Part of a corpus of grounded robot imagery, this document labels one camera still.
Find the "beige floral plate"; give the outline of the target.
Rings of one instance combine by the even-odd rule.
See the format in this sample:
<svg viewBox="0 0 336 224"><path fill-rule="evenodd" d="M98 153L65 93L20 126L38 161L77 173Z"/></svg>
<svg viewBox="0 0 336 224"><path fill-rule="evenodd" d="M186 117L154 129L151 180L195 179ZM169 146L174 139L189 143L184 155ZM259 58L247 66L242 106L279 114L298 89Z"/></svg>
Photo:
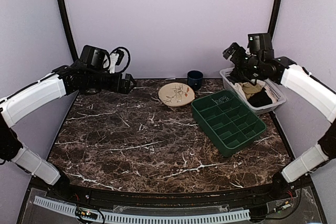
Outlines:
<svg viewBox="0 0 336 224"><path fill-rule="evenodd" d="M159 99L170 107L180 107L195 100L195 92L186 84L173 82L164 85L158 91Z"/></svg>

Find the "beige garment in basket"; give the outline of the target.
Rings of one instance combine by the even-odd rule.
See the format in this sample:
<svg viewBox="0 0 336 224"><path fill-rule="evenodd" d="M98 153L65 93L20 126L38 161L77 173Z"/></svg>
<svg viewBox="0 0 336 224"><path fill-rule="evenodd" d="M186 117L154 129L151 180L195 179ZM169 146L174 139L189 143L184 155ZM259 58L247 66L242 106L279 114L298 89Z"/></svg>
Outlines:
<svg viewBox="0 0 336 224"><path fill-rule="evenodd" d="M234 89L235 91L238 92L238 94L241 94L245 100L248 100L255 94L261 92L265 86L266 86L266 83L264 81L257 80L257 83L255 85L249 82L235 83Z"/></svg>

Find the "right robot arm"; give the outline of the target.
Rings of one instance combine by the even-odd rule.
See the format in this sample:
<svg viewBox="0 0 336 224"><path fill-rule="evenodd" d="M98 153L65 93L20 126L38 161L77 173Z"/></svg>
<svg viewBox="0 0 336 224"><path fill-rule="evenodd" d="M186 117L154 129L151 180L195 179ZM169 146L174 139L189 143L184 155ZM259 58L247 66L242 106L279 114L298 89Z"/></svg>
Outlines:
<svg viewBox="0 0 336 224"><path fill-rule="evenodd" d="M249 34L247 49L234 42L223 56L234 64L236 79L250 83L269 79L282 85L305 99L330 123L317 144L285 166L279 172L280 179L268 187L269 197L278 200L287 193L289 183L335 159L335 91L293 60L276 58L269 33Z"/></svg>

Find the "right black frame post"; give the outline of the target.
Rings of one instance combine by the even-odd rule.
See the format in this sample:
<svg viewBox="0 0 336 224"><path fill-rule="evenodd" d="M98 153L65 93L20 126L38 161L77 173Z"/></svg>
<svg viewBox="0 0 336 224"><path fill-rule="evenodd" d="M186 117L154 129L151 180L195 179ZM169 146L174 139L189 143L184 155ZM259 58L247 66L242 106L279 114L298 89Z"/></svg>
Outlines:
<svg viewBox="0 0 336 224"><path fill-rule="evenodd" d="M273 5L272 5L269 26L268 26L268 33L270 34L271 38L273 38L274 33L275 33L280 5L281 5L281 0L274 0Z"/></svg>

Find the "left black frame post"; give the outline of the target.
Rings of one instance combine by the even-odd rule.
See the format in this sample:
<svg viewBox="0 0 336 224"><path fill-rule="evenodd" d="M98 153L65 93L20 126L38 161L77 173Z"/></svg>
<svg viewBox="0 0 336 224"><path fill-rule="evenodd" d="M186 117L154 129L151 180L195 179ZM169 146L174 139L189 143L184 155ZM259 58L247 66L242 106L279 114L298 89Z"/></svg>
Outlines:
<svg viewBox="0 0 336 224"><path fill-rule="evenodd" d="M59 9L60 18L61 18L62 26L64 29L66 41L67 41L68 48L70 51L70 55L71 55L73 62L75 62L79 57L78 57L78 52L77 52L77 48L75 45L74 36L71 30L68 10L66 6L66 0L57 0L57 4L58 4L58 9Z"/></svg>

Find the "white plastic laundry basket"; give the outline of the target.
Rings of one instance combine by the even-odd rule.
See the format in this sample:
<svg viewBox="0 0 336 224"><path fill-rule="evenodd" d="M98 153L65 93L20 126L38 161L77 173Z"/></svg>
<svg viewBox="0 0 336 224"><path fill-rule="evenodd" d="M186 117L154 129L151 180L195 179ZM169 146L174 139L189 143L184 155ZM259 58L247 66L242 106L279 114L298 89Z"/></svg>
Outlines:
<svg viewBox="0 0 336 224"><path fill-rule="evenodd" d="M256 115L273 111L275 108L286 102L286 97L269 80L255 80L253 85L247 81L237 81L231 72L234 68L222 69L219 73L223 78L225 90L236 94Z"/></svg>

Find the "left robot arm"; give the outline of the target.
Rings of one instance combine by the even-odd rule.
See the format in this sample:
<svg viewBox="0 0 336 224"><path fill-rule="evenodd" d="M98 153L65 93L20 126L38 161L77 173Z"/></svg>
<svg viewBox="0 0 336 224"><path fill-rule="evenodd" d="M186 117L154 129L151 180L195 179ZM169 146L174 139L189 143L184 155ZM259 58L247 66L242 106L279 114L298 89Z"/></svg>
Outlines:
<svg viewBox="0 0 336 224"><path fill-rule="evenodd" d="M74 189L68 185L68 177L51 163L41 158L22 143L13 130L25 116L47 103L68 96L76 91L96 94L102 90L128 94L136 82L126 67L116 71L116 66L131 54L125 47L111 52L85 45L80 58L73 64L61 66L42 79L1 99L1 160L13 162L32 176L53 186L54 193L63 201L74 197Z"/></svg>

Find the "green divided organizer tray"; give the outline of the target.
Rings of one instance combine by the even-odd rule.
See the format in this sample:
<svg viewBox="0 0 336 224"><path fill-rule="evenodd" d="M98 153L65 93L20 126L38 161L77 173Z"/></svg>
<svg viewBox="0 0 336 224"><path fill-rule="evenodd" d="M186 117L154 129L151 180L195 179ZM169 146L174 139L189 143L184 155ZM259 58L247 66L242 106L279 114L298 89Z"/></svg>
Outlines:
<svg viewBox="0 0 336 224"><path fill-rule="evenodd" d="M211 98L232 98L216 105ZM191 103L193 118L224 157L246 148L267 129L266 124L237 95L222 90Z"/></svg>

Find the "black front rail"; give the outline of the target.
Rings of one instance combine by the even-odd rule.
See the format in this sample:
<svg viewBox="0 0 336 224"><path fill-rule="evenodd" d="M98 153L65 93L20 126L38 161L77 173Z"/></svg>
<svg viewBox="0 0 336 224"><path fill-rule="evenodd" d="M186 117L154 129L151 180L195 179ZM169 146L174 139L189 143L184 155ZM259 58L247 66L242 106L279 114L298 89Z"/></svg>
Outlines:
<svg viewBox="0 0 336 224"><path fill-rule="evenodd" d="M206 191L202 193L136 193L115 189L93 180L85 180L84 186L69 184L65 196L62 190L53 190L43 184L40 179L33 178L26 190L24 201L37 193L52 199L79 203L83 206L102 207L110 209L113 206L131 206L143 208L196 208L214 205L229 205L231 207L259 208L273 201L272 184L231 190Z"/></svg>

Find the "navy striped underwear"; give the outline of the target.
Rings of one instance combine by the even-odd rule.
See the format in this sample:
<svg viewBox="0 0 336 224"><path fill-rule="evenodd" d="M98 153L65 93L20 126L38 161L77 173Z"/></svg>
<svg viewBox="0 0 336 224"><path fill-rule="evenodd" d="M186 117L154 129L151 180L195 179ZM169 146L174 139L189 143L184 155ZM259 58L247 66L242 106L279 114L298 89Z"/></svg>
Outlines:
<svg viewBox="0 0 336 224"><path fill-rule="evenodd" d="M211 98L211 100L212 100L216 105L220 105L220 104L226 103L226 102L228 102L228 101L231 101L232 98L223 96L223 97L220 97L220 98L218 98L218 99L213 99L213 98Z"/></svg>

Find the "dark blue mug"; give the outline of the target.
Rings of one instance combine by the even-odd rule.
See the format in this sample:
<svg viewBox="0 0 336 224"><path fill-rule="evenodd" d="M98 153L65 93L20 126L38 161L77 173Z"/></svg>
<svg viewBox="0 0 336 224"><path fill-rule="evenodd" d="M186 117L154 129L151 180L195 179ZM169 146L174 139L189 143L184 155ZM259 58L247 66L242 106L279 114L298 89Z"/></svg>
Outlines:
<svg viewBox="0 0 336 224"><path fill-rule="evenodd" d="M201 88L203 81L203 73L198 70L191 70L187 73L187 85L194 91Z"/></svg>

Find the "black cloth in basket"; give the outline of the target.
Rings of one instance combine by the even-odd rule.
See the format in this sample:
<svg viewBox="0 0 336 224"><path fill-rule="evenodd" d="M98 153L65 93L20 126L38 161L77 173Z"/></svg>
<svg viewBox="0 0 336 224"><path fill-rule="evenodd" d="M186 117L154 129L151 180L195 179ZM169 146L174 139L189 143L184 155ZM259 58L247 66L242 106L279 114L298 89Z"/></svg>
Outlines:
<svg viewBox="0 0 336 224"><path fill-rule="evenodd" d="M273 97L272 93L266 89L262 88L262 90L258 93L252 95L248 102L251 106L259 108L262 106L270 105L276 102L276 99Z"/></svg>

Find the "black garment in basket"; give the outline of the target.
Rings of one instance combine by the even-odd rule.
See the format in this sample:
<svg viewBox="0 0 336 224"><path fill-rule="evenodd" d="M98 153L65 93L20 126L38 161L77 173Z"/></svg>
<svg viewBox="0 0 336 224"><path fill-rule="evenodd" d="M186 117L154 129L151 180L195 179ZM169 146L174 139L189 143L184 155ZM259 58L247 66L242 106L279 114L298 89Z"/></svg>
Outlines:
<svg viewBox="0 0 336 224"><path fill-rule="evenodd" d="M237 69L237 68L234 68L232 70L232 72L229 74L229 76L227 77L227 79L232 83L232 84L235 84L235 83L245 83L245 82L251 82L250 79L248 79L246 76L244 76L242 74L242 72Z"/></svg>

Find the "black frame post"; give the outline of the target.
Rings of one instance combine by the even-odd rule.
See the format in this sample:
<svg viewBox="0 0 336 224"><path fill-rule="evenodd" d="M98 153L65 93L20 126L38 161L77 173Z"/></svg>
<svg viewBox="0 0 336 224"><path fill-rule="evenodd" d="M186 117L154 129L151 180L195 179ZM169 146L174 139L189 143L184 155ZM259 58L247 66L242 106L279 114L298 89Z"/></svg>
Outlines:
<svg viewBox="0 0 336 224"><path fill-rule="evenodd" d="M273 5L272 5L269 26L268 26L268 33L270 34L271 38L273 38L274 33L275 33L280 5L281 5L281 0L274 0Z"/></svg>
<svg viewBox="0 0 336 224"><path fill-rule="evenodd" d="M60 18L61 18L62 26L64 29L66 41L67 41L68 48L70 51L70 55L71 55L73 62L75 62L79 57L78 57L78 52L77 52L77 48L75 45L74 36L71 30L68 10L66 6L66 0L57 0L57 4L58 4L58 9L59 9Z"/></svg>

